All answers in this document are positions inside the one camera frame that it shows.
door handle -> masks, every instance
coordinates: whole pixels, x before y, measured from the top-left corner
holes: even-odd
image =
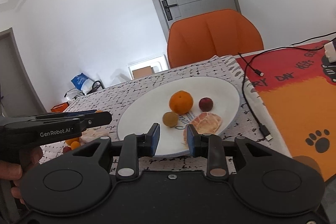
[[[166,13],[166,16],[167,16],[167,20],[168,20],[168,21],[173,20],[173,17],[172,17],[171,12],[170,12],[170,8],[171,8],[171,7],[175,7],[175,6],[177,6],[177,5],[178,5],[177,3],[172,4],[172,5],[168,5],[167,0],[163,0],[163,1],[162,1],[162,6],[163,6],[163,8],[165,9],[165,13]]]

orange placemat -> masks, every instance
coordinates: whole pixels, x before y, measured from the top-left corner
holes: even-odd
[[[327,41],[300,47],[319,48]],[[245,68],[245,62],[238,63]],[[294,159],[315,168],[324,180],[336,174],[336,63],[324,50],[282,49],[265,53],[247,76],[264,101]]]

orange chair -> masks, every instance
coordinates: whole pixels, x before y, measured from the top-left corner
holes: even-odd
[[[167,53],[171,68],[207,60],[214,55],[263,50],[254,25],[234,10],[219,10],[176,21],[169,33]]]

small orange fruit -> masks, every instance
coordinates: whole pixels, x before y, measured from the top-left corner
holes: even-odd
[[[174,93],[169,100],[170,109],[180,115],[188,113],[193,104],[194,100],[192,96],[184,90]]]
[[[77,147],[80,147],[80,146],[81,146],[81,144],[79,142],[75,141],[71,144],[71,150],[74,150],[74,149],[76,149]]]
[[[69,140],[65,141],[65,143],[67,145],[71,145],[73,142],[79,142],[79,137],[78,138],[69,139]]]

human hand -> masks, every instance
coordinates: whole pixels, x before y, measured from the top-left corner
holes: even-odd
[[[21,165],[13,164],[0,160],[0,179],[13,180],[15,187],[11,189],[12,195],[14,198],[19,198],[21,203],[24,204],[24,201],[20,193],[20,180],[22,175],[27,172],[32,167],[38,165],[39,160],[42,158],[43,152],[40,147],[35,147],[29,152],[30,164],[22,169]]]

